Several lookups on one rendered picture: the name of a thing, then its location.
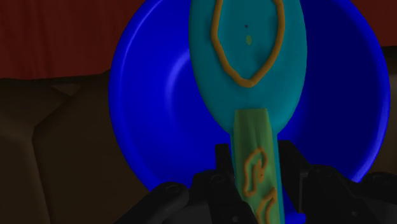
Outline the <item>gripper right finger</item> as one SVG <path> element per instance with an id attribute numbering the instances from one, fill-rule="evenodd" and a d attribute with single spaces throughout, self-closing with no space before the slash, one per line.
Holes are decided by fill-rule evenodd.
<path id="1" fill-rule="evenodd" d="M 397 175 L 359 183 L 327 165 L 311 165 L 291 141 L 278 142 L 282 185 L 305 224 L 397 224 Z"/>

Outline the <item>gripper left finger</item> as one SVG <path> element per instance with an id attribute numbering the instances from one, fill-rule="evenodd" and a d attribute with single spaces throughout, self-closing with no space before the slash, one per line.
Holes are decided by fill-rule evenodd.
<path id="1" fill-rule="evenodd" d="M 190 188 L 164 182 L 115 224 L 258 224 L 235 186 L 228 144 L 217 144 L 215 157 L 215 170 L 195 174 Z"/>

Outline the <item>teal spoon with orange pattern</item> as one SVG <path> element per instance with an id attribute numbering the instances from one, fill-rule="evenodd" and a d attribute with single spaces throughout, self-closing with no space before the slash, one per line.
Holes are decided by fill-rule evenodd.
<path id="1" fill-rule="evenodd" d="M 300 0 L 191 0 L 188 37 L 200 94 L 230 135 L 240 196 L 258 224 L 286 224 L 277 136 L 307 69 Z"/>

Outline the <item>blue bowl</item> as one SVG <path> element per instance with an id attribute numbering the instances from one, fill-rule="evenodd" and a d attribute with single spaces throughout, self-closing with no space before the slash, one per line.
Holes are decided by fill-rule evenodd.
<path id="1" fill-rule="evenodd" d="M 319 68 L 339 81 L 359 60 L 376 74 L 387 73 L 381 47 L 351 0 L 300 0 L 306 28 L 307 69 Z M 224 131 L 200 94 L 189 47 L 191 0 L 146 0 L 124 30 L 111 66 L 109 109 L 116 140 L 130 168 L 151 192 L 164 182 L 190 188 L 195 174 L 215 170 L 215 146 L 228 144 Z M 359 183 L 367 175 L 387 129 L 390 93 L 375 91 L 369 110 L 370 146 L 361 153 L 307 150 L 291 141 L 311 165 L 327 165 Z M 305 224 L 282 186 L 286 224 Z"/>

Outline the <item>brown sofa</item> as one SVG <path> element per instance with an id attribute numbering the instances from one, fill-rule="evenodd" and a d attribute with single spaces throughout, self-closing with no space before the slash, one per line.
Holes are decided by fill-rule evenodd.
<path id="1" fill-rule="evenodd" d="M 283 139 L 307 150 L 370 146 L 375 91 L 397 77 L 363 60 L 335 81 L 308 66 L 301 102 Z M 109 74 L 48 80 L 0 79 L 0 224 L 111 224 L 145 195 L 116 143 Z"/>

